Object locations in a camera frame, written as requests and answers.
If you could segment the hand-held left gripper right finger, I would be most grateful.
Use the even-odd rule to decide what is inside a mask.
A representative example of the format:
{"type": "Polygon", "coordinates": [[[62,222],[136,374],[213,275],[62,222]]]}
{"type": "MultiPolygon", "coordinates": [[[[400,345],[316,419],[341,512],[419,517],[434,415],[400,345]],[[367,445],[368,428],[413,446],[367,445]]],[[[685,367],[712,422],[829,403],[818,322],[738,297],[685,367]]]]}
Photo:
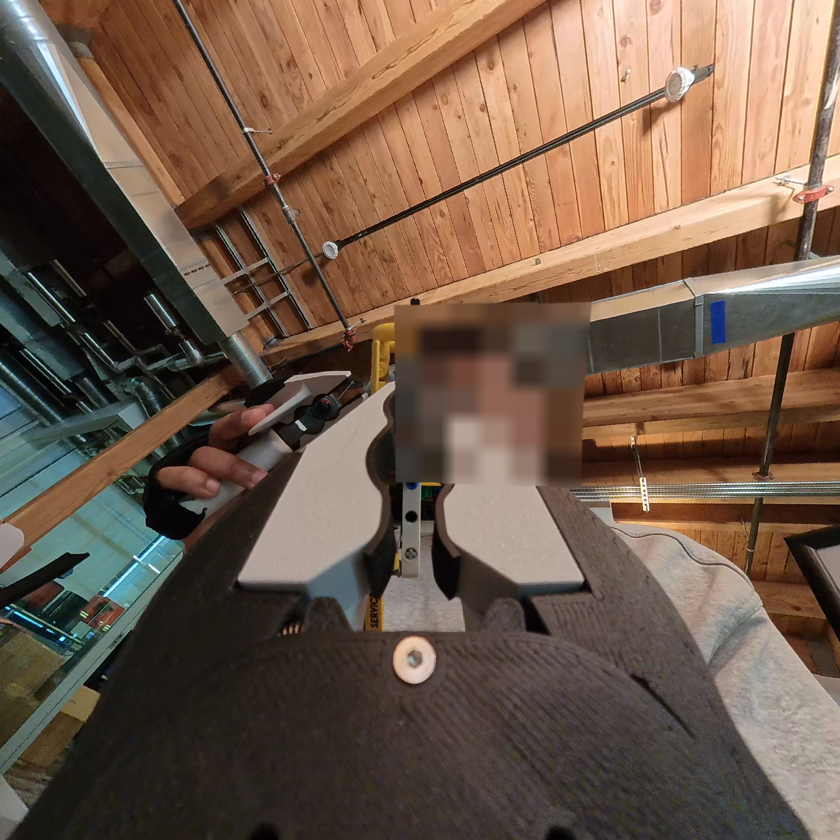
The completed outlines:
{"type": "Polygon", "coordinates": [[[498,599],[580,592],[585,578],[538,488],[457,484],[437,497],[434,578],[485,614],[498,599]]]}

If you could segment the person's right hand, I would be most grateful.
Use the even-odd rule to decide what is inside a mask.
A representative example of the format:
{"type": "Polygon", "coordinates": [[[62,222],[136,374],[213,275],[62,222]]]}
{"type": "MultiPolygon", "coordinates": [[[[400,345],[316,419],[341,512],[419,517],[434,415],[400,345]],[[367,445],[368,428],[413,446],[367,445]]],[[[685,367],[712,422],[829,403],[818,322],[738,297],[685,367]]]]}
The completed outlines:
{"type": "Polygon", "coordinates": [[[266,472],[237,453],[249,430],[273,412],[272,405],[262,404],[228,414],[217,420],[206,436],[159,460],[146,479],[145,525],[169,539],[183,541],[186,550],[199,542],[205,531],[226,515],[227,509],[219,508],[198,521],[180,506],[181,498],[215,498],[226,482],[244,490],[260,483],[266,472]]]}

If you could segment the metal strut channel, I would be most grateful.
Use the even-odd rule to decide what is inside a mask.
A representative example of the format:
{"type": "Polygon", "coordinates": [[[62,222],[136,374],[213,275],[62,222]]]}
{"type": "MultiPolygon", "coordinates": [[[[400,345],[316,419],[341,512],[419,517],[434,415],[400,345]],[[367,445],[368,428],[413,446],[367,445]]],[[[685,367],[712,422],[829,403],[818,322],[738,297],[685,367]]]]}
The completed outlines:
{"type": "Polygon", "coordinates": [[[631,486],[584,486],[572,489],[582,501],[665,501],[731,500],[761,498],[838,498],[838,480],[712,482],[699,484],[631,486]]]}

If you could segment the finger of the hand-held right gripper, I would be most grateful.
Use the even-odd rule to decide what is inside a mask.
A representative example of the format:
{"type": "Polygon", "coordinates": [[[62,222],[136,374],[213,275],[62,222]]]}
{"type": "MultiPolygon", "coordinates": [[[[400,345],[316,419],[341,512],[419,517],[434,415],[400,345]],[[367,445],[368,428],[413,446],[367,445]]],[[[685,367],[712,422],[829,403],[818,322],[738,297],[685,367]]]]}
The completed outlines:
{"type": "Polygon", "coordinates": [[[285,423],[300,406],[308,406],[320,394],[330,393],[351,377],[350,371],[325,371],[290,377],[277,394],[269,399],[275,410],[252,427],[248,434],[258,435],[276,424],[285,423]]]}

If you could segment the long black sprinkler pipe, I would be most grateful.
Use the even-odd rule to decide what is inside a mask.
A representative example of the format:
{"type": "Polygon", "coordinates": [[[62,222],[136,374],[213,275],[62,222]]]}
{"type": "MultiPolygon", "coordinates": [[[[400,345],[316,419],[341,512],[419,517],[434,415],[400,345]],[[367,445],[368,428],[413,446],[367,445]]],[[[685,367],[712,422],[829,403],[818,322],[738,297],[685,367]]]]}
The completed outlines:
{"type": "MultiPolygon", "coordinates": [[[[715,63],[712,62],[705,66],[695,66],[689,69],[692,70],[696,76],[695,83],[691,87],[693,88],[694,86],[709,78],[709,76],[713,74],[715,70],[715,63]]],[[[430,209],[431,207],[439,203],[447,201],[449,198],[455,197],[456,195],[459,195],[461,193],[465,193],[468,190],[484,182],[487,182],[492,178],[503,175],[520,165],[525,165],[526,163],[529,163],[540,156],[543,156],[552,151],[556,151],[566,145],[571,144],[573,141],[582,139],[587,134],[603,129],[604,127],[616,121],[623,120],[657,102],[661,102],[663,100],[666,101],[664,97],[663,88],[664,87],[661,87],[656,91],[651,91],[641,98],[637,98],[629,102],[628,104],[625,104],[615,110],[610,111],[605,115],[602,115],[597,119],[589,121],[576,129],[562,134],[560,137],[541,143],[540,145],[538,145],[530,151],[521,153],[518,156],[509,159],[508,161],[496,165],[488,171],[484,171],[478,175],[469,178],[465,182],[449,187],[449,189],[444,190],[432,197],[429,197],[420,203],[411,205],[408,208],[403,209],[398,213],[395,213],[394,215],[391,215],[369,227],[364,227],[363,229],[347,237],[339,238],[334,242],[340,245],[342,250],[352,244],[361,241],[364,238],[368,238],[373,234],[379,233],[382,230],[393,226],[394,224],[398,224],[409,217],[412,217],[416,214],[421,213],[422,211],[430,209]]]]}

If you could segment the dark vertical pipe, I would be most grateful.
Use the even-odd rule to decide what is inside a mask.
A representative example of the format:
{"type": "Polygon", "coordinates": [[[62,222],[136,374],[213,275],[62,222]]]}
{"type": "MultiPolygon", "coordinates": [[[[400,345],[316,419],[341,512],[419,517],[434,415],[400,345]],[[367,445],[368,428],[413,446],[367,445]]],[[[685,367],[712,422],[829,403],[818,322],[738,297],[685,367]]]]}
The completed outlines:
{"type": "MultiPolygon", "coordinates": [[[[823,176],[838,95],[838,72],[839,11],[838,2],[835,1],[833,3],[832,22],[828,33],[820,97],[815,115],[810,164],[804,185],[815,186],[824,184],[823,176]]],[[[802,205],[802,215],[794,249],[795,261],[806,261],[811,254],[818,203],[802,205]]],[[[768,422],[765,430],[763,454],[759,469],[753,474],[753,478],[756,481],[766,482],[770,479],[774,444],[778,426],[780,425],[781,408],[791,364],[794,341],[795,332],[788,332],[781,339],[780,353],[773,379],[768,422]]]]}

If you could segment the black picture frame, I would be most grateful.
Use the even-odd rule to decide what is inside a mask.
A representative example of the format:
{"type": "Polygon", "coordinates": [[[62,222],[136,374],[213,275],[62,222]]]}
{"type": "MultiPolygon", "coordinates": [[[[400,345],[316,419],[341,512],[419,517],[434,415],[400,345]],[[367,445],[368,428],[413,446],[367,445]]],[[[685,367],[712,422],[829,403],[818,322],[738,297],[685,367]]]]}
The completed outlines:
{"type": "Polygon", "coordinates": [[[784,539],[822,608],[834,635],[839,636],[839,527],[822,528],[784,539]]]}

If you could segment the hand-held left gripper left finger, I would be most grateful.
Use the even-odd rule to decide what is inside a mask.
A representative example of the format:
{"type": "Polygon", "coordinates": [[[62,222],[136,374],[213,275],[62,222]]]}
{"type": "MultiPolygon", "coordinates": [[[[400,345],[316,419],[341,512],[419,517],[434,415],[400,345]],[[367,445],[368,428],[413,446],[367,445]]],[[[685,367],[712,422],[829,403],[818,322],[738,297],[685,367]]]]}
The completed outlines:
{"type": "Polygon", "coordinates": [[[360,631],[394,568],[386,479],[394,459],[391,382],[306,447],[238,575],[246,589],[331,597],[360,631]]]}

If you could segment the rectangular metal air duct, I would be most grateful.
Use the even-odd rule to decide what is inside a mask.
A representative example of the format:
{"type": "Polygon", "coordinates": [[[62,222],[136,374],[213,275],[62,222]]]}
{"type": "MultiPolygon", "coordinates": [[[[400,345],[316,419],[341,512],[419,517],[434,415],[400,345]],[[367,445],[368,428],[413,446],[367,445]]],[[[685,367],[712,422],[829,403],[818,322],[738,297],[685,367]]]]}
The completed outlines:
{"type": "Polygon", "coordinates": [[[693,277],[595,301],[588,375],[702,358],[838,320],[839,257],[693,277]],[[708,306],[727,302],[725,344],[708,306]]]}

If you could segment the large metal duct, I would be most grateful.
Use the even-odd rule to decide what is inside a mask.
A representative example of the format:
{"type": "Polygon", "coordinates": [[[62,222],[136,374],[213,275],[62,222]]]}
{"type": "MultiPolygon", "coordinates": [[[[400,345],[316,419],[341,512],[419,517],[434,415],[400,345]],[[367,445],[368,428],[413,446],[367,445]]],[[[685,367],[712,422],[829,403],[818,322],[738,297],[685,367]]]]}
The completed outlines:
{"type": "Polygon", "coordinates": [[[38,2],[1,2],[2,83],[204,344],[248,385],[271,378],[224,282],[38,2]]]}

